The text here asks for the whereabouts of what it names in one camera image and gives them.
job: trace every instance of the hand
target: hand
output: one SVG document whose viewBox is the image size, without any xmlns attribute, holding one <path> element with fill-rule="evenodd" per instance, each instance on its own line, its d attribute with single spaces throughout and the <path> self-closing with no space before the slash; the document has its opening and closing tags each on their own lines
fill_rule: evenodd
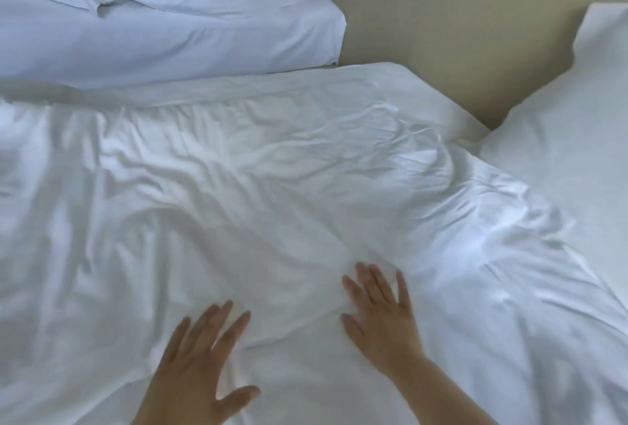
<svg viewBox="0 0 628 425">
<path fill-rule="evenodd" d="M 220 372 L 251 319 L 247 311 L 216 341 L 232 306 L 210 306 L 190 331 L 190 318 L 181 321 L 132 425 L 220 425 L 259 395 L 248 386 L 216 399 Z"/>
<path fill-rule="evenodd" d="M 342 284 L 360 311 L 362 321 L 343 314 L 342 324 L 366 359 L 395 382 L 409 362 L 424 357 L 408 285 L 401 271 L 397 271 L 397 301 L 377 266 L 367 268 L 364 263 L 358 263 L 356 270 L 364 289 L 348 276 L 342 278 Z"/>
</svg>

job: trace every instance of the person's right hand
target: person's right hand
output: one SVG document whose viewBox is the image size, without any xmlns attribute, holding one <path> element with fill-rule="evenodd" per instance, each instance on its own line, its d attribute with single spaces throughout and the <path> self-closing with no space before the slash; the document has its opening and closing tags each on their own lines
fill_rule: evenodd
<svg viewBox="0 0 628 425">
<path fill-rule="evenodd" d="M 419 331 L 412 314 L 408 286 L 397 271 L 399 300 L 375 265 L 356 265 L 358 286 L 344 276 L 342 284 L 360 311 L 361 321 L 343 314 L 342 324 L 349 338 L 382 374 L 393 382 L 409 362 L 423 358 Z"/>
</svg>

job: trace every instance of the wall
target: wall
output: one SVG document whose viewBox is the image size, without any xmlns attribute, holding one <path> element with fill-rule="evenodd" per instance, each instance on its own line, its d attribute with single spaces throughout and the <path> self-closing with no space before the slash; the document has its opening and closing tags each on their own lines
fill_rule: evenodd
<svg viewBox="0 0 628 425">
<path fill-rule="evenodd" d="M 406 65 L 489 127 L 571 63 L 591 2 L 333 0 L 349 27 L 341 64 Z"/>
</svg>

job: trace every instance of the person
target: person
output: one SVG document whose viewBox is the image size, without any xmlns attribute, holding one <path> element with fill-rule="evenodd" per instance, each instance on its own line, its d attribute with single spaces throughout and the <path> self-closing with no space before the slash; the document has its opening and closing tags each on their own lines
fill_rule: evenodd
<svg viewBox="0 0 628 425">
<path fill-rule="evenodd" d="M 347 335 L 403 395 L 422 425 L 488 425 L 494 421 L 423 353 L 408 286 L 397 272 L 398 299 L 375 265 L 356 265 L 361 286 L 342 284 L 360 318 L 341 316 Z M 254 385 L 216 399 L 218 377 L 249 321 L 240 316 L 219 338 L 233 303 L 210 306 L 190 329 L 177 326 L 132 425 L 220 425 L 260 395 Z"/>
</svg>

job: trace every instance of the fitted sheet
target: fitted sheet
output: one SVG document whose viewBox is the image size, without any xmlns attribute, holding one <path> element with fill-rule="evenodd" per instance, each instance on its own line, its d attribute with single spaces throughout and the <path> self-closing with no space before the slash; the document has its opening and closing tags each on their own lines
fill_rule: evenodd
<svg viewBox="0 0 628 425">
<path fill-rule="evenodd" d="M 329 0 L 231 20 L 136 2 L 99 17 L 49 0 L 0 0 L 0 12 L 0 78 L 86 89 L 323 66 L 346 27 Z"/>
<path fill-rule="evenodd" d="M 339 323 L 358 260 L 405 272 L 427 354 L 499 423 L 625 422 L 625 310 L 561 212 L 417 122 L 427 89 L 191 86 L 1 105 L 0 422 L 127 424 L 174 325 L 232 297 L 220 388 L 262 390 L 233 424 L 413 423 Z"/>
</svg>

